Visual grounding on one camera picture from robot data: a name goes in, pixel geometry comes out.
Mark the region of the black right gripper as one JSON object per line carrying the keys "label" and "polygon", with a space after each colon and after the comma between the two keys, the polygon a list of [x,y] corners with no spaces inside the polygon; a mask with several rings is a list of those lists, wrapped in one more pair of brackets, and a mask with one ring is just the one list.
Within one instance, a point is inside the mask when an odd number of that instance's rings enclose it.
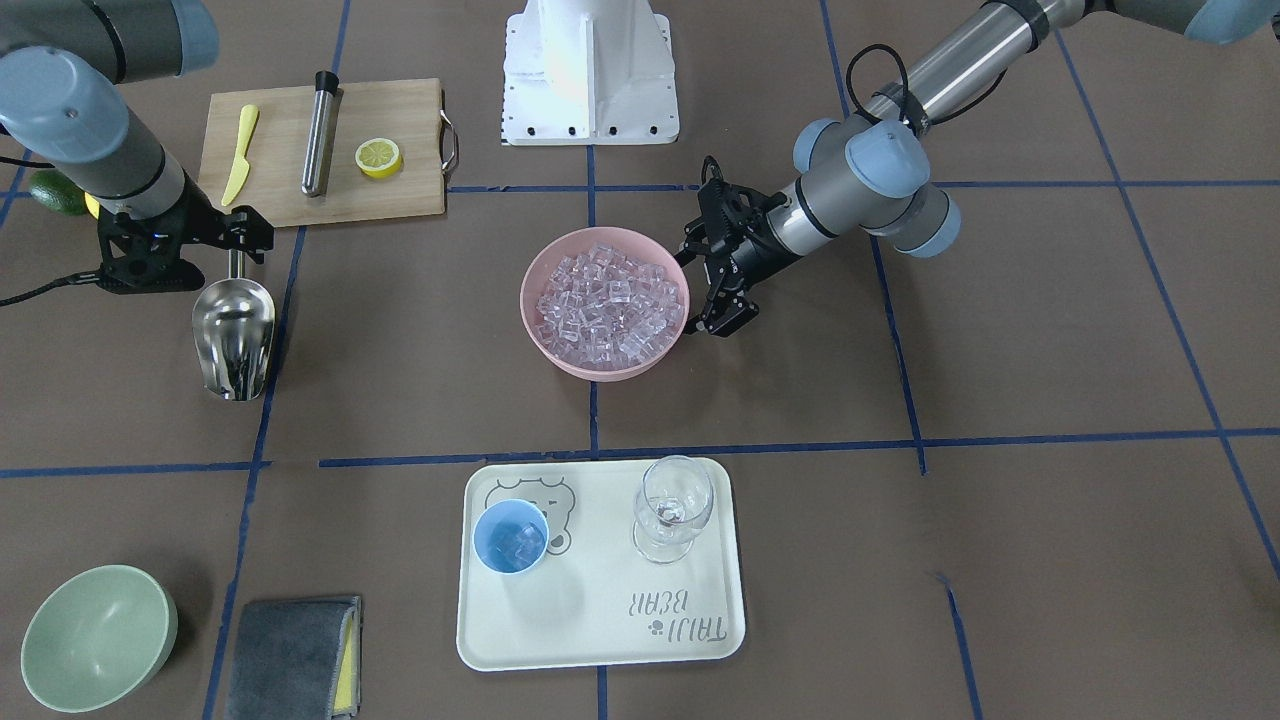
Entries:
{"label": "black right gripper", "polygon": [[261,264],[274,249],[275,227],[255,208],[216,209],[201,190],[186,190],[157,217],[134,219],[99,210],[101,264],[97,287],[113,293],[165,293],[201,290],[204,273],[180,254],[187,245],[244,252]]}

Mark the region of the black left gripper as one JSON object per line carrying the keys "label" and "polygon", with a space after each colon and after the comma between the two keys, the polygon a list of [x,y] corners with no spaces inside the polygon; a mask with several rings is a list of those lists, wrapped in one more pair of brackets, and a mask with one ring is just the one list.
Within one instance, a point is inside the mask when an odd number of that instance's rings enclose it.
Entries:
{"label": "black left gripper", "polygon": [[800,260],[769,223],[769,213],[788,204],[781,191],[765,195],[727,182],[719,163],[712,155],[704,158],[699,217],[685,225],[675,260],[686,268],[704,258],[708,268],[723,265],[731,275],[709,279],[707,300],[700,313],[686,320],[684,334],[707,332],[730,337],[759,315],[760,307],[750,300],[749,287]]}

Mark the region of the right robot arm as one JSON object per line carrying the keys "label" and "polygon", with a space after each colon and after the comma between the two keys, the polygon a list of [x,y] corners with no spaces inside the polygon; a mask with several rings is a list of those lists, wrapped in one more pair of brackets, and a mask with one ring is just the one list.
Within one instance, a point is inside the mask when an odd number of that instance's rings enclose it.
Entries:
{"label": "right robot arm", "polygon": [[273,225],[250,206],[216,208],[119,90],[206,69],[219,53],[202,1],[3,4],[3,128],[100,206],[99,268],[46,290],[200,290],[204,273],[180,255],[193,243],[264,261]]}

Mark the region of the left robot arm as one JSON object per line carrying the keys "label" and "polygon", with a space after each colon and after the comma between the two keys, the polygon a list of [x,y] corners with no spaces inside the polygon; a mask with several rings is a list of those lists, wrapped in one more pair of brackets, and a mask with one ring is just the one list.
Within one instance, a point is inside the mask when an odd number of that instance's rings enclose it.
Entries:
{"label": "left robot arm", "polygon": [[794,145],[796,178],[773,193],[730,183],[705,158],[700,213],[676,254],[704,261],[709,283],[684,332],[727,337],[754,319],[749,290],[854,231],[911,258],[933,258],[956,240],[963,214],[931,182],[922,146],[934,127],[987,97],[1006,70],[1056,29],[1108,12],[1203,44],[1234,44],[1268,23],[1275,1],[986,1],[868,104],[842,120],[806,126]]}

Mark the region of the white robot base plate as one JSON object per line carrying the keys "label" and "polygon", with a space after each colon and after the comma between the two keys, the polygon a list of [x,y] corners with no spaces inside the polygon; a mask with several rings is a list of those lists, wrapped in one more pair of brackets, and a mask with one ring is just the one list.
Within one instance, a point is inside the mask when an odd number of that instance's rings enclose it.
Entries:
{"label": "white robot base plate", "polygon": [[673,143],[672,31],[648,1],[529,1],[504,29],[500,141],[512,147]]}

